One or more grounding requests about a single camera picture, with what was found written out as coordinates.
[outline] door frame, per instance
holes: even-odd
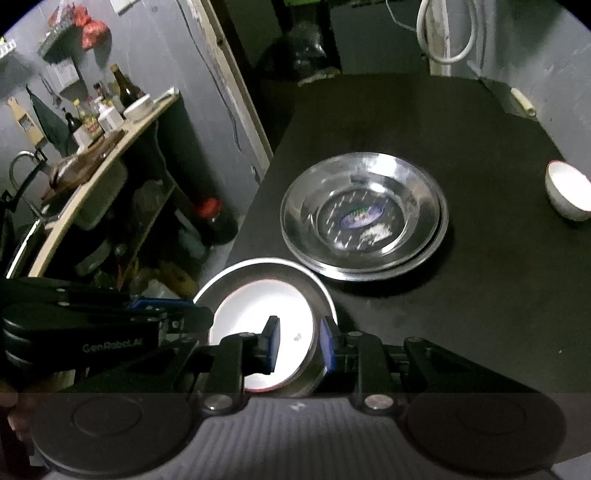
[[[222,76],[223,86],[254,150],[262,177],[269,168],[273,151],[246,88],[244,78],[242,78],[242,73],[238,68],[236,58],[234,58],[210,0],[186,0],[186,2],[191,16],[203,29],[209,56]]]

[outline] stainless steel bowl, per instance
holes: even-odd
[[[335,305],[322,282],[308,269],[282,258],[254,258],[237,263],[211,279],[194,298],[214,312],[208,342],[227,335],[260,333],[271,315],[280,319],[281,340],[275,372],[249,375],[245,388],[255,393],[302,396],[326,373],[317,348],[320,319]]]
[[[404,264],[427,246],[439,218],[429,177],[379,153],[349,153],[314,165],[281,204],[287,246],[331,278]]]
[[[411,258],[410,260],[408,260],[406,263],[403,263],[402,265],[398,265],[398,266],[396,266],[394,268],[390,268],[388,270],[380,270],[377,272],[342,273],[334,268],[318,267],[318,265],[316,265],[315,263],[308,262],[307,258],[300,255],[300,253],[296,249],[290,247],[289,243],[287,243],[287,246],[289,247],[291,253],[293,253],[294,256],[300,262],[302,262],[304,265],[308,266],[312,270],[317,271],[318,273],[320,273],[321,275],[324,275],[325,277],[334,278],[335,280],[346,280],[346,281],[387,280],[389,278],[394,278],[399,275],[403,275],[403,274],[417,268],[419,265],[423,264],[428,258],[430,258],[437,251],[437,249],[439,248],[439,246],[443,242],[443,238],[445,237],[445,234],[447,232],[447,227],[449,225],[449,207],[447,205],[447,200],[445,198],[445,195],[443,194],[441,187],[431,177],[429,177],[429,183],[431,184],[431,188],[433,189],[433,192],[435,192],[435,194],[437,195],[437,200],[439,202],[440,210],[441,210],[441,216],[439,219],[439,223],[437,225],[437,230],[436,230],[435,235],[431,239],[431,242],[429,242],[429,244],[421,252],[419,252],[418,255]]]

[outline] power cord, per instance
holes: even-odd
[[[396,18],[394,17],[394,13],[392,13],[392,9],[390,8],[388,0],[386,0],[386,7],[388,8],[388,12],[390,12],[390,17],[392,17],[392,20],[395,24],[397,24],[399,27],[405,28],[406,30],[415,32],[417,34],[418,46],[421,48],[424,54],[427,57],[429,57],[432,61],[436,61],[437,63],[441,63],[443,65],[451,65],[453,63],[462,61],[468,56],[468,54],[474,47],[474,43],[476,42],[476,36],[478,35],[478,16],[476,12],[475,0],[466,0],[466,4],[468,6],[468,13],[470,15],[470,40],[468,40],[468,43],[466,44],[464,49],[459,54],[453,57],[440,57],[439,55],[431,51],[427,43],[427,37],[425,36],[425,18],[427,16],[427,9],[431,5],[432,1],[433,0],[421,0],[421,5],[418,8],[416,29],[396,20]]]
[[[392,12],[392,9],[390,8],[390,2],[388,2],[388,0],[386,0],[386,7],[388,7],[388,12],[390,12],[390,17],[392,17],[393,22],[395,24],[397,24],[397,26],[402,27],[402,28],[406,28],[407,30],[416,33],[416,31],[417,31],[416,28],[413,28],[410,25],[404,24],[404,23],[399,22],[398,20],[396,20],[396,17],[394,16],[394,13]]]

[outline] black table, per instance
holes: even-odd
[[[342,328],[389,344],[422,336],[548,393],[591,392],[591,226],[562,220],[547,200],[545,167],[561,157],[542,127],[457,78],[343,76],[303,98],[228,265],[294,260],[280,203],[314,163],[351,151],[396,155],[441,185],[450,228],[435,256],[402,277],[322,278]]]

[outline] red cap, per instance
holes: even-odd
[[[201,219],[211,219],[218,216],[222,211],[222,201],[218,199],[207,199],[197,208],[195,208],[197,215]]]

